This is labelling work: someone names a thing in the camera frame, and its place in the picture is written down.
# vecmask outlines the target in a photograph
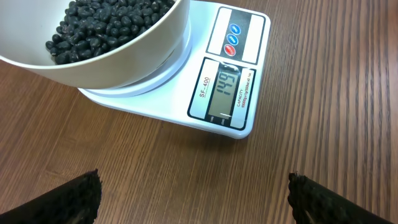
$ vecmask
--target blue button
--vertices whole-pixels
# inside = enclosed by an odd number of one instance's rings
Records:
[[[226,39],[232,45],[237,45],[239,43],[238,38],[235,35],[233,35],[233,34],[228,34],[226,36]]]
[[[241,34],[241,28],[239,28],[238,25],[236,24],[231,24],[229,25],[229,29],[231,30],[231,32],[235,35],[239,35]]]

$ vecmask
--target white bowl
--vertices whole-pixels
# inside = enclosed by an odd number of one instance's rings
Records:
[[[159,67],[187,25],[190,0],[174,6],[129,43],[82,62],[56,65],[45,43],[56,33],[70,0],[1,0],[0,59],[56,82],[101,89],[128,85]]]

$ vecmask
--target black beans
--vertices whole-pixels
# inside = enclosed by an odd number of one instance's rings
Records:
[[[120,21],[115,21],[115,22],[113,23],[113,25],[114,25],[115,28],[117,28],[117,29],[120,29],[120,28],[123,27],[123,26],[122,26],[122,22],[120,22]]]
[[[128,27],[122,27],[119,29],[119,33],[121,35],[130,35],[131,34],[131,29]]]
[[[134,16],[132,18],[132,22],[134,23],[134,25],[137,26],[143,26],[144,25],[144,20],[141,16]]]
[[[125,27],[131,27],[132,25],[130,18],[128,18],[127,16],[122,17],[121,23]]]
[[[172,7],[174,5],[175,1],[174,0],[167,0],[166,4],[168,7]]]
[[[75,35],[73,35],[73,36],[71,37],[70,42],[71,42],[72,44],[77,44],[77,43],[80,41],[80,39],[81,39],[81,37],[80,37],[79,33],[77,33],[77,34],[75,34]]]
[[[174,0],[76,0],[45,47],[62,65],[96,57],[128,43],[164,16]]]
[[[108,37],[108,45],[111,47],[119,47],[119,42],[115,37]]]
[[[141,27],[141,30],[138,32],[137,36],[143,34],[147,29],[145,27]]]
[[[142,16],[151,16],[154,12],[151,8],[141,10]]]
[[[100,48],[98,48],[98,49],[96,49],[95,51],[94,51],[94,57],[98,57],[98,56],[100,56],[100,55],[102,55],[102,54],[104,54],[105,53],[105,51],[104,51],[104,49],[102,49],[101,47]]]
[[[127,0],[119,0],[120,6],[128,6]]]
[[[62,53],[62,54],[56,56],[55,57],[55,62],[58,65],[65,65],[66,63],[69,63],[69,54]]]
[[[157,21],[159,21],[158,13],[153,13],[151,19],[152,19],[152,24],[155,24]]]
[[[111,35],[111,30],[114,28],[114,25],[113,24],[108,24],[107,26],[106,26],[106,32],[105,32],[105,34],[106,35]]]
[[[46,47],[47,49],[51,50],[53,47],[55,47],[55,43],[52,42],[52,41],[47,41],[47,42],[45,43],[45,47]]]
[[[70,54],[70,63],[75,63],[75,62],[79,62],[79,56],[77,53],[71,53]]]
[[[76,44],[76,48],[78,50],[89,49],[90,48],[90,43],[88,41],[81,40],[81,41],[79,41],[79,43]]]
[[[52,41],[57,44],[57,43],[60,43],[62,41],[62,38],[58,34],[54,34],[52,36]]]
[[[106,32],[106,23],[99,22],[95,24],[94,30],[97,34],[104,34]]]
[[[122,35],[119,37],[118,41],[120,44],[126,44],[127,42],[130,41],[130,37],[126,36],[126,35]]]
[[[146,16],[144,18],[144,23],[145,23],[146,27],[151,26],[152,25],[152,19],[149,16]]]
[[[139,27],[137,25],[132,25],[131,26],[131,32],[133,35],[137,35],[139,32]]]
[[[103,10],[99,15],[99,19],[101,22],[109,22],[111,19],[111,11],[110,10]]]
[[[90,46],[94,48],[101,46],[101,40],[99,38],[92,38],[92,40],[90,41]]]
[[[160,6],[159,6],[159,3],[157,3],[157,2],[153,2],[152,3],[152,5],[150,5],[150,8],[154,11],[154,12],[159,12],[159,10],[160,10]]]
[[[129,4],[129,6],[134,6],[136,4],[136,0],[127,0],[127,3]]]
[[[81,56],[84,59],[89,59],[93,56],[93,53],[91,52],[91,50],[83,50],[79,52],[79,56]]]
[[[119,34],[119,29],[117,29],[117,28],[112,28],[112,29],[111,29],[111,36],[112,36],[112,37],[115,37],[115,38],[118,38],[118,37],[120,36],[120,34]]]
[[[60,50],[70,50],[72,46],[67,41],[63,41],[57,44],[57,48]]]
[[[101,4],[98,2],[92,2],[90,6],[95,10],[101,8]]]
[[[50,50],[51,56],[58,56],[59,54],[60,54],[60,52],[56,47],[51,48],[51,50]]]

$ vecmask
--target scale platform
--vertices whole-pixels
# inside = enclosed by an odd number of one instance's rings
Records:
[[[128,86],[79,89],[92,101],[235,139],[252,130],[271,21],[191,1],[182,40],[154,73]]]

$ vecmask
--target black object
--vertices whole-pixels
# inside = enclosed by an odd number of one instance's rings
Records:
[[[390,224],[304,175],[289,174],[289,196],[297,224]]]
[[[101,182],[94,170],[1,214],[0,223],[92,224],[100,201]]]

